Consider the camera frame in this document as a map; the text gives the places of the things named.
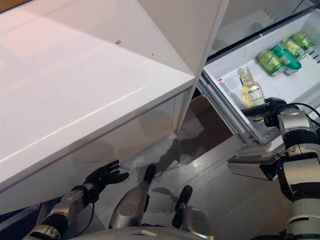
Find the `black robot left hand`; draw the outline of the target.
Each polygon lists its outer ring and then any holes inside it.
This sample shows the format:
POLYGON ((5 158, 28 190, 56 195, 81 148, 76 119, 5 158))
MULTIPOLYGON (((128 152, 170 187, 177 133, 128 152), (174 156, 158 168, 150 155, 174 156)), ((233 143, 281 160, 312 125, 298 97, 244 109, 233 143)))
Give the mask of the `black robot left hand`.
POLYGON ((121 173, 119 167, 118 159, 101 166, 89 174, 83 184, 93 185, 96 192, 100 194, 107 185, 121 183, 130 176, 128 172, 121 173))

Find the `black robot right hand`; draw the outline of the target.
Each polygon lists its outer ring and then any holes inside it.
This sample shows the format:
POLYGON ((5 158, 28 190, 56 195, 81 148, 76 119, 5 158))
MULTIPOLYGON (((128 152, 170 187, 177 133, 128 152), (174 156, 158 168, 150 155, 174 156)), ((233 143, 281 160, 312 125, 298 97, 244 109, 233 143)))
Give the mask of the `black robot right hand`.
POLYGON ((246 117, 262 117, 266 127, 279 127, 278 113, 286 105, 287 102, 282 99, 269 97, 265 99, 264 104, 250 109, 242 109, 241 112, 246 117))

